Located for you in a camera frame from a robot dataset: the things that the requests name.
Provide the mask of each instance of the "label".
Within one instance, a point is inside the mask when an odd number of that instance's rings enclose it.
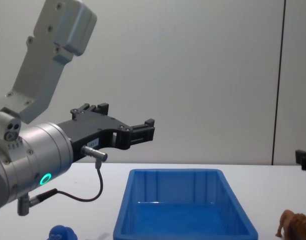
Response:
[[[99,145],[99,139],[94,139],[93,141],[90,141],[86,144],[86,146],[90,147],[90,148],[95,148],[96,146]]]

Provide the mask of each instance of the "white wall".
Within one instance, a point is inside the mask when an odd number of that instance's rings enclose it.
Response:
[[[43,2],[0,1],[0,96]],[[153,142],[107,150],[111,162],[271,163],[283,0],[85,2],[98,16],[89,46],[34,123],[107,102],[126,124],[156,120]]]
[[[286,1],[274,164],[306,150],[306,0]]]

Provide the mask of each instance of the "green led ring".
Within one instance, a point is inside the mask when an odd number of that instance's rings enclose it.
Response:
[[[51,178],[52,178],[51,173],[47,173],[47,174],[45,174],[45,175],[42,177],[41,181],[39,181],[39,184],[40,184],[40,185],[44,185],[44,184],[46,184],[48,181],[50,181]]]

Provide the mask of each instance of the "blue plastic bin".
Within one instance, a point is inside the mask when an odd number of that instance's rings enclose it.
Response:
[[[135,169],[113,238],[257,240],[258,233],[220,170]]]

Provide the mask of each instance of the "toy lion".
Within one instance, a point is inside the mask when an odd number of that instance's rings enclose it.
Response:
[[[276,236],[281,238],[284,229],[285,240],[306,240],[306,216],[302,213],[295,214],[285,210],[279,220]]]

